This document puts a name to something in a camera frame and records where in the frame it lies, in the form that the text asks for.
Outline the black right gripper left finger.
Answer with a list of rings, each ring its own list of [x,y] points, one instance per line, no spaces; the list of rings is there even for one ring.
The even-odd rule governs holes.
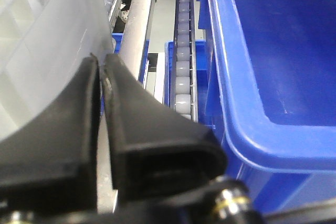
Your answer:
[[[97,206],[99,66],[84,58],[58,97],[1,142],[1,212]]]

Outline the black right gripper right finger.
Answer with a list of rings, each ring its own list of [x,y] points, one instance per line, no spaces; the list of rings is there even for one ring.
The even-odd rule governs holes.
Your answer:
[[[227,157],[213,131],[159,103],[118,55],[106,56],[102,81],[119,202],[175,195],[224,173]]]

